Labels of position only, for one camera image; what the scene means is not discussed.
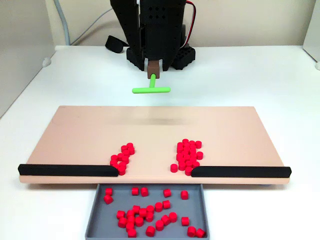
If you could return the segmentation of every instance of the white wall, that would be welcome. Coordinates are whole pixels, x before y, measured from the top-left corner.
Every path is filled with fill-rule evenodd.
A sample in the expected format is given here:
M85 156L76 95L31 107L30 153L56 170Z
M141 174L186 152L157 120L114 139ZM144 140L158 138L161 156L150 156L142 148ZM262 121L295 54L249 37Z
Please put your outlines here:
M320 62L320 0L316 1L303 49L317 62Z
M316 0L193 0L197 17L190 44L197 46L302 45ZM64 33L53 0L46 0L53 40L64 45ZM109 0L60 0L74 40L106 9ZM190 23L187 5L185 22ZM79 42L104 45L108 35L124 33L114 12L107 13Z
M0 0L0 117L54 52L43 0Z

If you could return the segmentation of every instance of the gray tray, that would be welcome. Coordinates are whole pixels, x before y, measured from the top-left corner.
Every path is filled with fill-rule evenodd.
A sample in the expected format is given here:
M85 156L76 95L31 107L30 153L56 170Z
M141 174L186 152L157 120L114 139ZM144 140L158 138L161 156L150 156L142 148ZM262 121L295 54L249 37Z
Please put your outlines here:
M138 187L139 189L147 187L149 196L142 197L140 192L138 196L132 196L132 187ZM113 202L109 205L103 199L106 188L113 189ZM165 189L171 189L170 197L164 197L163 190ZM180 193L182 190L188 191L188 200L181 200ZM196 229L203 229L206 232L206 237L203 239L208 240L210 238L202 184L99 184L85 232L85 239L128 239L126 229L118 227L117 211L122 210L127 212L129 209L132 209L133 205L146 208L148 205L155 205L155 203L165 200L170 200L171 208L164 209L161 212L154 212L152 222L144 221L142 227L135 227L137 239L150 239L150 237L146 236L147 227L155 227L157 220L160 220L163 215L169 215L171 212L177 213L177 222L170 223L162 231L156 231L154 238L163 240L190 239L187 236L188 227L181 225L181 217L189 217L190 226L194 226Z

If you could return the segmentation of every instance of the white tabletop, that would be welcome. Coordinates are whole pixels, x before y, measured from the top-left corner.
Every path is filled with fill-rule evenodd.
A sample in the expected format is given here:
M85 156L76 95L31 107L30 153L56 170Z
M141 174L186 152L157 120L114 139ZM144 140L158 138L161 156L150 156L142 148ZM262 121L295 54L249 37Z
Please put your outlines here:
M184 70L162 72L170 93L132 94L147 73L99 46L58 47L0 119L0 239L84 239L95 185L28 185L25 163L60 105L254 106L288 185L206 185L212 240L317 239L320 71L300 46L196 48Z

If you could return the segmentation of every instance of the red cable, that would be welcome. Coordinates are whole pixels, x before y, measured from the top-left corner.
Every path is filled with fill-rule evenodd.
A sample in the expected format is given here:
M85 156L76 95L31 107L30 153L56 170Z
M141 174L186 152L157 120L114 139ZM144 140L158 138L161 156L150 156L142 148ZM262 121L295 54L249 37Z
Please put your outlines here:
M196 19L196 13L197 13L197 10L196 10L196 6L193 4L193 2L191 1L185 1L186 4L190 4L193 6L193 14L192 14L192 21L191 21L191 24L190 24L190 28L189 28L189 32L188 32L188 35L186 36L186 40L184 42L184 44L180 47L180 48L183 48L185 45L187 45L188 41L189 41L189 38L191 36L191 32L192 32L192 29L194 27L194 24L195 24L195 19Z

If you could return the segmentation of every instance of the pink board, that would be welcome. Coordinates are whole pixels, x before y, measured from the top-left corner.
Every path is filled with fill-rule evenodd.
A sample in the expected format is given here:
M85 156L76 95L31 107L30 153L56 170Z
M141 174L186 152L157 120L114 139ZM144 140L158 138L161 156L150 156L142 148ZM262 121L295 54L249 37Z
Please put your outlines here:
M254 107L60 106L27 164L108 165L133 143L118 177L22 175L23 183L287 184L289 178L191 177L170 172L182 139L202 141L201 166L283 167Z

